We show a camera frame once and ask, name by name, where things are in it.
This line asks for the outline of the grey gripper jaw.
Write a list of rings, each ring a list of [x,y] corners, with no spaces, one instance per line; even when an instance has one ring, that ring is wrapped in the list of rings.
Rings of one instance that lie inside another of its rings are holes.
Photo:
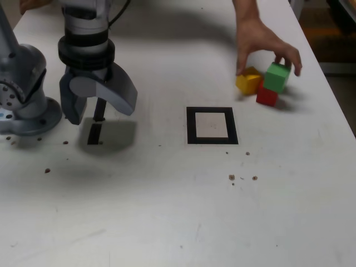
[[[130,116],[135,111],[137,89],[129,75],[116,63],[107,68],[112,71],[112,78],[106,83],[99,83],[86,77],[75,77],[70,81],[71,91],[84,98],[96,97],[107,101],[116,111]]]
[[[71,70],[66,69],[60,80],[61,108],[71,124],[79,125],[86,109],[87,98],[79,97],[71,91],[70,81],[74,77]]]

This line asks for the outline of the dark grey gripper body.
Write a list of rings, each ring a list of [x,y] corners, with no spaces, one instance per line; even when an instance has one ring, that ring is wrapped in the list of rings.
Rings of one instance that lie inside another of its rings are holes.
[[[112,71],[110,68],[87,71],[67,66],[65,71],[65,83],[70,83],[75,77],[86,77],[99,83],[106,83],[112,78]]]

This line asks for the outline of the person's right hand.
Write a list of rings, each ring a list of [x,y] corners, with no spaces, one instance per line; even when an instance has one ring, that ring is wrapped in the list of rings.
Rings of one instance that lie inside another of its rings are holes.
[[[36,0],[20,0],[19,1],[19,10],[21,15],[24,15],[26,11],[35,9],[37,7]]]

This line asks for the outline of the person's left hand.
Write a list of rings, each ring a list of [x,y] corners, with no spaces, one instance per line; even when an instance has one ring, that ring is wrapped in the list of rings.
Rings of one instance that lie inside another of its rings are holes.
[[[265,50],[274,52],[276,63],[285,60],[287,67],[294,66],[295,75],[300,76],[302,63],[299,51],[280,39],[260,18],[238,19],[236,26],[237,75],[241,75],[245,70],[251,53]]]

